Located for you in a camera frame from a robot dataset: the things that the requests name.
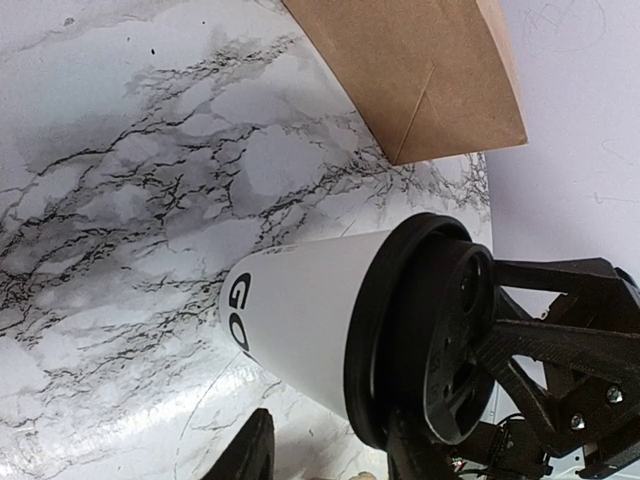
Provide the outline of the single white paper cup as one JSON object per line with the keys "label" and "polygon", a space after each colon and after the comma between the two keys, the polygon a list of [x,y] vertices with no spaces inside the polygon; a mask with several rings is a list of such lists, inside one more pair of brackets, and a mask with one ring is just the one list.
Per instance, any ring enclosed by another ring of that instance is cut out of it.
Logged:
{"label": "single white paper cup", "polygon": [[225,332],[268,372],[346,417],[344,357],[379,231],[267,248],[240,260],[219,295]]}

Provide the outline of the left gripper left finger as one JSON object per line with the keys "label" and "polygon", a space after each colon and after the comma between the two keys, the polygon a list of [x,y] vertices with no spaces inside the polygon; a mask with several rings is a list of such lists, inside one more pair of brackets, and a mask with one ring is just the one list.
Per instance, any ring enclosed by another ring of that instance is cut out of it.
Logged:
{"label": "left gripper left finger", "polygon": [[274,478],[275,430],[267,409],[256,409],[204,480],[271,480]]}

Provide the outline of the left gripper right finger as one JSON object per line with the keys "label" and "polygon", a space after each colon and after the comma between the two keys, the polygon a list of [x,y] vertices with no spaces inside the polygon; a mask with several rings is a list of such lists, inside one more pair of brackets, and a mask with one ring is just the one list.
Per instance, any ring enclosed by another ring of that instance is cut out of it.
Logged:
{"label": "left gripper right finger", "polygon": [[446,457],[433,443],[422,413],[401,404],[389,414],[387,463],[390,479],[450,478]]}

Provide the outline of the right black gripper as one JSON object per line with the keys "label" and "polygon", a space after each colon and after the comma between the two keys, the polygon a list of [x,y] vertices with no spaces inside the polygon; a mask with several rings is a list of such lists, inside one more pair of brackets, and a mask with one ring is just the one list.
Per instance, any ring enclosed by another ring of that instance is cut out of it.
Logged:
{"label": "right black gripper", "polygon": [[639,287],[603,258],[496,260],[499,320],[474,345],[544,451],[582,479],[639,459]]}

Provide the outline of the brown paper bag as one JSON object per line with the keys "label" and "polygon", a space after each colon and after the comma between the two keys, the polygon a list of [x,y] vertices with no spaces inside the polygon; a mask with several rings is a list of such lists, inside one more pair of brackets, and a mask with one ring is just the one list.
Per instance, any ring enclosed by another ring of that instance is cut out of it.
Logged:
{"label": "brown paper bag", "polygon": [[393,165],[524,145],[497,1],[285,4]]}

